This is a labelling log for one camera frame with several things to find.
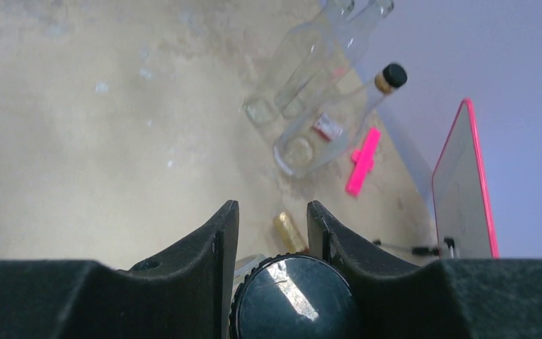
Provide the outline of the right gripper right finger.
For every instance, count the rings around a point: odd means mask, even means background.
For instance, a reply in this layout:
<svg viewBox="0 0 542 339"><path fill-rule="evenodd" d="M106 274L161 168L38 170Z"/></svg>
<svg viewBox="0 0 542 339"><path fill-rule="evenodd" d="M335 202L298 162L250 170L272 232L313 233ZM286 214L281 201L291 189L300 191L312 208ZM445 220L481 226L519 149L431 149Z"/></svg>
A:
<svg viewBox="0 0 542 339"><path fill-rule="evenodd" d="M541 259L438 259L416 266L307 206L311 255L358 305L355 338L542 338Z"/></svg>

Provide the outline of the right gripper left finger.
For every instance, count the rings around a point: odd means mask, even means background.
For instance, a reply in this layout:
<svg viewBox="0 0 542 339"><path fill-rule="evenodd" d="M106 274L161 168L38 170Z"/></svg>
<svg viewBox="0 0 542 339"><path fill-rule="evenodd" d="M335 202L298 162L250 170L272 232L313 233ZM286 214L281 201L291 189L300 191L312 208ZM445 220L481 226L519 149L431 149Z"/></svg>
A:
<svg viewBox="0 0 542 339"><path fill-rule="evenodd" d="M0 261L0 338L225 338L238 233L239 205L227 201L129 270Z"/></svg>

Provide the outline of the clear bottle black cap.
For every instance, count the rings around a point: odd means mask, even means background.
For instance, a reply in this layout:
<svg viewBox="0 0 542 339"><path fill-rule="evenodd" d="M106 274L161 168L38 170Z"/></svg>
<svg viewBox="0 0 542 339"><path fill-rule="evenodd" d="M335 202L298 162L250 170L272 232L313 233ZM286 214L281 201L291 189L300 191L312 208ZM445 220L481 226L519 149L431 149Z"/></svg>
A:
<svg viewBox="0 0 542 339"><path fill-rule="evenodd" d="M372 111L407 81L404 67L392 62L360 88L307 106L274 142L276 164L302 179L336 160L358 144Z"/></svg>

